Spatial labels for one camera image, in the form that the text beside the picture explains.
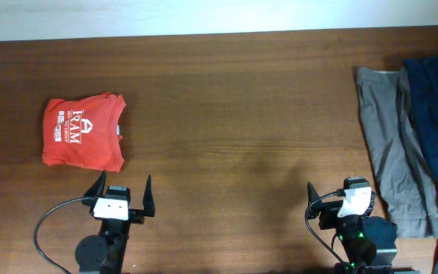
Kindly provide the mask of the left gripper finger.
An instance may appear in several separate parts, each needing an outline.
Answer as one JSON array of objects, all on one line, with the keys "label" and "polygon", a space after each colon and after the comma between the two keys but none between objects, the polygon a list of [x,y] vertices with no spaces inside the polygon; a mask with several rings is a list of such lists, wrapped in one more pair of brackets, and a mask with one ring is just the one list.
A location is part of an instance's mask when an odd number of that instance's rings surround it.
[{"label": "left gripper finger", "polygon": [[154,197],[152,193],[152,179],[151,175],[148,175],[146,186],[144,189],[144,195],[142,199],[142,205],[144,210],[144,216],[146,217],[154,217],[156,208],[154,204]]},{"label": "left gripper finger", "polygon": [[106,171],[102,171],[97,180],[91,185],[91,187],[84,193],[84,198],[96,198],[103,195],[104,187],[106,184]]}]

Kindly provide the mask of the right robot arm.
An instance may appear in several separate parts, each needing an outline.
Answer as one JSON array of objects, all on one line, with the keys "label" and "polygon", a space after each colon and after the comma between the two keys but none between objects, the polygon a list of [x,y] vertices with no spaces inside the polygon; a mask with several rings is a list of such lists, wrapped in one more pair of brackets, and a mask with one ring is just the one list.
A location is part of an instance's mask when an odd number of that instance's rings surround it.
[{"label": "right robot arm", "polygon": [[[314,238],[338,261],[335,273],[393,273],[397,254],[397,225],[372,216],[376,194],[362,177],[348,177],[341,189],[320,196],[312,183],[307,184],[306,226]],[[347,256],[343,260],[311,227],[317,219],[321,230],[334,230],[332,240],[340,241]]]}]

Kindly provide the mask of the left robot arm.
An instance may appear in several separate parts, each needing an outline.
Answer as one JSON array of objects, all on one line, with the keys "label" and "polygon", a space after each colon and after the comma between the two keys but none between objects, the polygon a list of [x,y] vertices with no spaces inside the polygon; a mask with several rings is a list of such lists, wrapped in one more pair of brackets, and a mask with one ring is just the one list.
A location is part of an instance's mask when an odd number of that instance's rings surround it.
[{"label": "left robot arm", "polygon": [[101,222],[97,234],[81,240],[75,249],[80,273],[121,273],[130,227],[155,216],[152,179],[147,178],[142,209],[131,209],[131,192],[125,186],[105,186],[106,172],[83,195],[82,204]]}]

